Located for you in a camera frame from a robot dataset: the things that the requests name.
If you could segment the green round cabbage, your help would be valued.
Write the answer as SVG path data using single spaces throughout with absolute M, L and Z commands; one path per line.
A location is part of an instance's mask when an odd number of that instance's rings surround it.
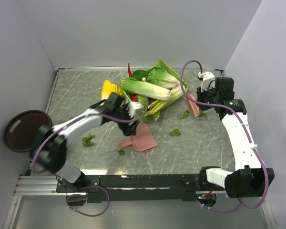
M 138 96 L 137 96 L 137 100 L 138 100 L 138 102 L 143 106 L 143 110 L 145 110 L 145 109 L 148 108 L 149 99 L 148 99 L 147 97 L 138 95 Z

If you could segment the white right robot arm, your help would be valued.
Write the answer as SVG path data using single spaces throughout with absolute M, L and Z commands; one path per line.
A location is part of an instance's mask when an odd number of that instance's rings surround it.
M 211 104 L 216 105 L 214 109 L 226 128 L 235 159 L 234 172 L 219 167 L 203 167 L 199 186 L 204 190 L 220 186 L 230 198 L 261 197 L 275 174 L 272 168 L 263 170 L 255 154 L 257 145 L 250 133 L 244 102 L 234 98 L 234 80 L 216 78 L 211 72 L 199 74 L 198 79 L 201 81 L 196 90 L 199 108 L 206 111 Z

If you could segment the aluminium rail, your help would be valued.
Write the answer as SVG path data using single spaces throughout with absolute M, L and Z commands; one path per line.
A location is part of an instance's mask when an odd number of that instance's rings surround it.
M 64 195 L 66 193 L 56 192 L 59 178 L 60 177 L 56 177 L 56 176 L 37 176 L 37 177 L 21 176 L 16 185 L 15 194 L 23 195 L 23 196 L 24 195 L 36 195 L 36 196 L 37 195 L 55 195 L 55 194 Z M 212 194 L 214 194 L 216 191 L 226 192 L 224 188 L 214 185 L 214 187 L 208 193 L 204 193 L 204 194 L 206 194 L 207 197 L 209 197 Z

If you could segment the pink hand brush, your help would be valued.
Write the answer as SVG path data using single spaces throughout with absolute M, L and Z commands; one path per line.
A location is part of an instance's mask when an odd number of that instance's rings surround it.
M 200 116 L 200 109 L 198 105 L 195 103 L 196 99 L 193 95 L 188 94 L 184 97 L 185 103 L 188 107 L 189 113 L 192 117 L 199 117 Z

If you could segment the red chili pepper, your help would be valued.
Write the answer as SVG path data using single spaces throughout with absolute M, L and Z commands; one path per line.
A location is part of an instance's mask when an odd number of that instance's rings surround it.
M 132 75 L 132 71 L 131 71 L 129 63 L 127 64 L 127 72 L 128 72 L 129 77 L 131 78 L 133 75 Z

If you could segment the brown round bin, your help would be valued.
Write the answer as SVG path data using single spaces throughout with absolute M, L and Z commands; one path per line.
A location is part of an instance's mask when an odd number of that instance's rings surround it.
M 31 150 L 38 129 L 52 126 L 50 116 L 42 110 L 28 110 L 13 117 L 5 126 L 2 140 L 4 145 L 16 153 Z

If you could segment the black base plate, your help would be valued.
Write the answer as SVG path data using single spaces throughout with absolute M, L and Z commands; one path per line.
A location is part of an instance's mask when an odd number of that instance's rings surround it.
M 86 194 L 88 203 L 103 201 L 182 200 L 196 201 L 197 193 L 214 187 L 199 183 L 198 174 L 87 175 L 83 186 L 58 179 L 57 193 Z

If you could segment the pink dustpan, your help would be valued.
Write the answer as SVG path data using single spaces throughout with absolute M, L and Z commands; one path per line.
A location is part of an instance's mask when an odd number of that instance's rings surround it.
M 136 151 L 142 152 L 157 147 L 158 144 L 148 126 L 142 125 L 136 128 L 136 135 L 129 136 L 127 141 L 120 142 L 117 145 L 119 149 L 129 146 L 133 146 Z

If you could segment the large green napa cabbage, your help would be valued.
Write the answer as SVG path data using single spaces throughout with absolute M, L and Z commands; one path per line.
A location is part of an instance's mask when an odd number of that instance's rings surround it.
M 123 79 L 120 82 L 120 87 L 128 93 L 145 95 L 155 100 L 167 101 L 171 98 L 171 91 L 169 89 L 152 83 L 138 81 L 133 77 Z

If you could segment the yellow napa cabbage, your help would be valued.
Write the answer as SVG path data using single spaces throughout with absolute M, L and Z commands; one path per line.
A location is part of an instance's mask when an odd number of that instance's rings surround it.
M 123 89 L 119 85 L 105 80 L 102 86 L 101 100 L 108 99 L 111 93 L 116 93 L 118 95 L 124 96 Z

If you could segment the green paper scrap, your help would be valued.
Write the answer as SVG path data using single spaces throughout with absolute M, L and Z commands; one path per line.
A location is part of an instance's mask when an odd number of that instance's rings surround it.
M 120 149 L 120 150 L 118 151 L 118 153 L 119 153 L 119 155 L 123 156 L 123 155 L 125 154 L 125 151 L 124 151 L 123 149 Z
M 177 118 L 178 118 L 179 120 L 181 120 L 181 119 L 187 118 L 189 115 L 190 115 L 189 110 L 185 110 L 182 114 L 178 115 Z
M 180 136 L 182 133 L 179 129 L 174 129 L 169 133 L 170 136 Z
M 207 115 L 207 112 L 200 110 L 200 114 L 199 114 L 200 117 L 204 117 L 206 115 Z
M 93 139 L 95 138 L 95 135 L 91 135 L 89 134 L 88 136 L 86 137 L 83 137 L 82 138 L 82 145 L 84 147 L 91 147 L 94 145 L 94 142 L 92 141 Z

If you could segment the green bok choy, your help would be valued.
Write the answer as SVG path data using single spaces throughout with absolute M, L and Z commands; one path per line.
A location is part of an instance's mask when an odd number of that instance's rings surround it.
M 129 76 L 138 81 L 143 81 L 143 78 L 145 78 L 146 82 L 166 89 L 174 89 L 181 85 L 180 75 L 160 59 L 154 67 L 146 70 L 138 69 L 133 72 L 130 71 Z

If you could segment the green celery stalks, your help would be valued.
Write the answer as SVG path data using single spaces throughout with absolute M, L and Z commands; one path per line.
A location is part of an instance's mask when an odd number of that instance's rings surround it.
M 155 121 L 157 121 L 160 118 L 160 111 L 163 110 L 164 108 L 172 105 L 174 102 L 179 100 L 182 97 L 182 95 L 178 95 L 170 99 L 169 101 L 160 101 L 156 100 L 153 103 L 151 103 L 148 107 L 149 110 L 146 112 L 146 114 L 142 117 L 144 122 L 147 122 L 148 117 L 152 116 Z

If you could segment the green plastic basket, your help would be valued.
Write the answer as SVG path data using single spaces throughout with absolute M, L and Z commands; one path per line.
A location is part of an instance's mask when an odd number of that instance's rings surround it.
M 132 102 L 140 102 L 148 106 L 147 116 L 158 115 L 160 111 L 183 97 L 183 89 L 188 91 L 185 81 L 170 66 L 159 61 L 149 69 L 131 71 L 127 66 L 128 78 L 120 82 L 126 98 Z

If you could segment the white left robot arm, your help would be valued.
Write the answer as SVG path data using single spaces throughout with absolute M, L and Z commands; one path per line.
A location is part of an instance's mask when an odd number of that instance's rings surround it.
M 144 110 L 140 102 L 130 102 L 123 96 L 111 93 L 91 105 L 79 116 L 52 127 L 41 126 L 31 147 L 31 168 L 35 164 L 68 182 L 72 191 L 81 191 L 87 186 L 85 174 L 71 163 L 67 162 L 68 145 L 84 133 L 107 122 L 118 124 L 125 136 L 136 134 L 139 124 L 135 115 Z

